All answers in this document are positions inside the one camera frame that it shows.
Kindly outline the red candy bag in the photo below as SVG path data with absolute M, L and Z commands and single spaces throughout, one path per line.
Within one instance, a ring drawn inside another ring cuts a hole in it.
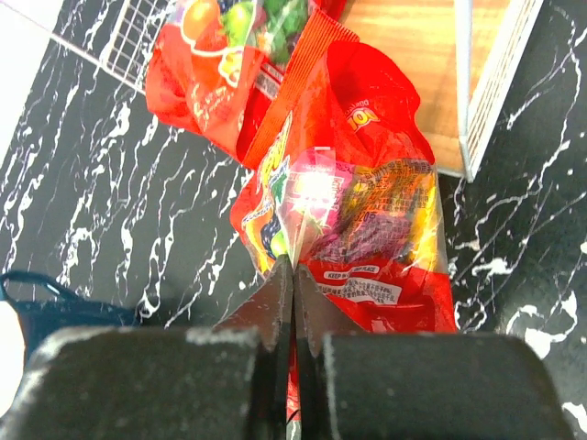
M 339 20 L 343 1 L 180 1 L 147 69 L 147 107 L 237 161 L 282 85 L 311 14 Z
M 419 105 L 388 56 L 325 13 L 311 15 L 230 214 L 259 273 L 287 256 L 368 331 L 456 331 Z

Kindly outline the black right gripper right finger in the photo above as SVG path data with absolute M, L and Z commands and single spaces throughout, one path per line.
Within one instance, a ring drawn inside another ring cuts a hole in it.
M 302 439 L 570 439 L 543 362 L 492 333 L 371 334 L 293 275 Z

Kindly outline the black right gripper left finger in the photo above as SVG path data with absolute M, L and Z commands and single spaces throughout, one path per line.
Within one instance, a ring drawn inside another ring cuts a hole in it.
M 211 326 L 74 326 L 32 353 L 7 439 L 283 439 L 293 271 Z

